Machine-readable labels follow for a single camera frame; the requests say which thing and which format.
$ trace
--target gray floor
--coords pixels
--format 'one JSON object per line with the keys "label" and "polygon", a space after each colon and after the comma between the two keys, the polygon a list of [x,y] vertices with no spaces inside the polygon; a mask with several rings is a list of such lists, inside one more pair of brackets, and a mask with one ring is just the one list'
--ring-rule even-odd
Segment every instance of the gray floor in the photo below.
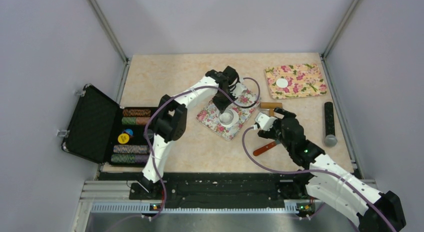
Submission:
{"label": "gray floor", "polygon": [[[128,214],[91,214],[86,232],[105,232]],[[131,218],[108,232],[354,232],[347,219],[326,206],[311,221],[284,214],[163,214],[151,223]]]}

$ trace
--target red wooden handle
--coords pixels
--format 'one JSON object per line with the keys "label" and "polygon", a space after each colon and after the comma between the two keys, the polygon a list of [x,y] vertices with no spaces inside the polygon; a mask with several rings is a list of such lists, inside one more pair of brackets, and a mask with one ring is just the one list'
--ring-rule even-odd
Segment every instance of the red wooden handle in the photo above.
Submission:
{"label": "red wooden handle", "polygon": [[255,151],[253,151],[253,155],[258,156],[258,155],[266,152],[267,150],[271,149],[272,147],[274,147],[276,145],[277,145],[277,143],[275,141],[273,141],[273,142],[271,142],[267,145],[262,146],[261,148],[255,150]]}

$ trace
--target yellow disc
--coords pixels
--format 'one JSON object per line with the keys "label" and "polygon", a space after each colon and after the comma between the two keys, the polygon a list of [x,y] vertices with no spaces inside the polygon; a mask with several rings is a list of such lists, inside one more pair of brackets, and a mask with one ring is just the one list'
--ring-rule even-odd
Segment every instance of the yellow disc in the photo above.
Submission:
{"label": "yellow disc", "polygon": [[127,133],[122,133],[118,136],[118,142],[121,144],[126,144],[130,140],[130,135]]}

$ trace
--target wooden table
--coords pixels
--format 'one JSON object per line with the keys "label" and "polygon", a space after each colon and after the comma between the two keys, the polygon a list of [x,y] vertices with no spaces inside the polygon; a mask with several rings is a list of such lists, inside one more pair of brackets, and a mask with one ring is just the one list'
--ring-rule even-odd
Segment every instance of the wooden table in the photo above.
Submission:
{"label": "wooden table", "polygon": [[[122,106],[157,106],[160,98],[175,95],[198,82],[207,71],[222,71],[227,65],[236,69],[241,77],[253,77],[260,85],[263,102],[273,102],[265,79],[268,66],[315,63],[323,76],[318,53],[261,53],[261,54],[180,54],[135,55],[131,60],[123,90]],[[257,92],[256,85],[246,80],[245,85]],[[351,159],[338,117],[335,115],[335,133],[338,143],[332,148],[324,146],[324,103],[332,101],[330,93],[324,96],[278,100],[285,110],[294,112],[304,127],[306,138],[322,147],[344,169],[353,172]],[[226,141],[197,121],[196,115],[208,101],[199,103],[188,112],[185,134],[171,149],[165,165],[166,172],[266,172],[253,164],[242,147],[243,131],[255,122],[258,111],[247,121],[232,141]],[[246,135],[250,153],[271,140],[257,136],[257,131]],[[278,145],[256,157],[264,166],[283,171],[299,167],[292,162],[288,152]],[[103,171],[140,171],[140,168],[103,167]]]}

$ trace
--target knife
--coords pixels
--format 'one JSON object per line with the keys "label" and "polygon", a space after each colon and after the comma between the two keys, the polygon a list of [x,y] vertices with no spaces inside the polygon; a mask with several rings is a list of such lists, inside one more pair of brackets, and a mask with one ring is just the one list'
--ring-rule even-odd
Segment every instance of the knife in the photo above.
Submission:
{"label": "knife", "polygon": [[281,142],[279,140],[275,140],[275,141],[273,141],[273,142],[271,142],[269,144],[266,144],[266,145],[262,146],[261,148],[255,150],[255,151],[253,151],[253,155],[254,156],[258,156],[258,155],[266,152],[267,150],[271,149],[272,147],[274,147],[274,146],[276,146],[276,145],[278,145],[280,143]]}

